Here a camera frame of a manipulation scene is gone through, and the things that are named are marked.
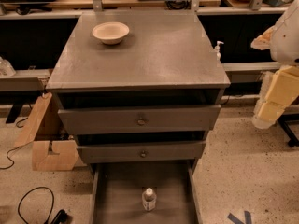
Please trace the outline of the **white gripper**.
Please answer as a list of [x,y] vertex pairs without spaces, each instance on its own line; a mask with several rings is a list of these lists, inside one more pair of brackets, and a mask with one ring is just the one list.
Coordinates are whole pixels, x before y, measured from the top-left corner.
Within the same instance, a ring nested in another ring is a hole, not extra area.
[[265,94],[254,107],[253,125],[268,129],[299,96],[299,68],[283,65],[275,73],[266,72],[263,78]]

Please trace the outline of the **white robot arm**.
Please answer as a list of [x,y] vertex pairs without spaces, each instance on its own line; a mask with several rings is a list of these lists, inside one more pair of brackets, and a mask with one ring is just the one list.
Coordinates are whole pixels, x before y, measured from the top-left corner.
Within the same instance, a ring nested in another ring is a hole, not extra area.
[[276,24],[258,36],[257,43],[266,44],[271,58],[281,64],[275,72],[266,72],[254,107],[252,123],[268,129],[276,123],[285,109],[299,97],[299,8],[293,3]]

